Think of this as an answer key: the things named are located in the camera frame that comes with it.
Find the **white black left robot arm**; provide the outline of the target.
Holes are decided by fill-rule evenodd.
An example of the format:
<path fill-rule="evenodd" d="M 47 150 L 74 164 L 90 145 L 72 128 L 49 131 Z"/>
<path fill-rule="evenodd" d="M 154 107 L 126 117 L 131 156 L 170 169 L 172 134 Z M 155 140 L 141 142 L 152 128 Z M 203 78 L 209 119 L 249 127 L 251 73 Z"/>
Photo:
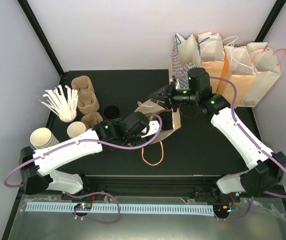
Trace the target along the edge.
<path fill-rule="evenodd" d="M 85 133 L 51 147 L 33 150 L 27 146 L 20 151 L 23 190 L 27 195 L 61 191 L 84 200 L 91 188 L 83 175 L 61 172 L 60 167 L 109 148 L 128 151 L 144 148 L 157 138 L 162 126 L 160 116 L 146 117 L 138 111 L 124 119 L 104 120 Z"/>

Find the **black paper cup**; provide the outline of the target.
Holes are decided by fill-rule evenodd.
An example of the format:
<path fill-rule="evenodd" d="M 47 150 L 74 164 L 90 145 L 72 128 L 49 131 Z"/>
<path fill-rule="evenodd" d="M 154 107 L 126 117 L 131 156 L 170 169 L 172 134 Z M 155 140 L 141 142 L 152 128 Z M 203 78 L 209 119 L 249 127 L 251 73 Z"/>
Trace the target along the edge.
<path fill-rule="evenodd" d="M 103 110 L 103 116 L 108 120 L 117 119 L 120 116 L 120 109 L 115 105 L 109 105 Z"/>

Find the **cream paper bag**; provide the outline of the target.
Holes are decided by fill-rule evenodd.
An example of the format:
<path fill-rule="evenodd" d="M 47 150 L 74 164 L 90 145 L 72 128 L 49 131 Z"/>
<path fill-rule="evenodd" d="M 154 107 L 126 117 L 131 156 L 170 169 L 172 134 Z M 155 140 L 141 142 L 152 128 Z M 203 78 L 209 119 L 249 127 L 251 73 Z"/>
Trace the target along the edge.
<path fill-rule="evenodd" d="M 165 156 L 163 140 L 172 135 L 176 130 L 181 128 L 181 114 L 179 111 L 174 111 L 172 109 L 166 109 L 161 106 L 162 102 L 159 100 L 147 100 L 145 102 L 137 101 L 137 108 L 135 113 L 142 113 L 150 121 L 149 131 L 145 128 L 143 133 L 143 138 L 154 137 L 159 131 L 156 138 L 151 142 L 151 145 L 160 145 L 160 159 L 158 161 L 150 162 L 149 158 L 145 158 L 146 147 L 141 149 L 142 160 L 151 167 L 156 167 L 160 165 Z"/>

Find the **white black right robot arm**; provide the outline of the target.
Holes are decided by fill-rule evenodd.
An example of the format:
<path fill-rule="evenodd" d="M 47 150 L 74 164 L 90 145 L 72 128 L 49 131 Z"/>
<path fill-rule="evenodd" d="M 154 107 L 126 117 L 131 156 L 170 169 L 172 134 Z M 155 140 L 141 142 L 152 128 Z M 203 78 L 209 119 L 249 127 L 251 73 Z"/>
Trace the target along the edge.
<path fill-rule="evenodd" d="M 264 145 L 236 116 L 234 107 L 222 95 L 212 92 L 211 77 L 204 68 L 191 68 L 187 78 L 188 89 L 176 89 L 176 83 L 172 81 L 151 93 L 149 98 L 162 102 L 173 111 L 180 104 L 198 106 L 210 123 L 230 141 L 247 167 L 244 172 L 218 179 L 210 189 L 211 198 L 221 202 L 234 192 L 248 193 L 252 197 L 274 196 L 275 193 L 269 190 L 282 180 L 286 156 Z"/>

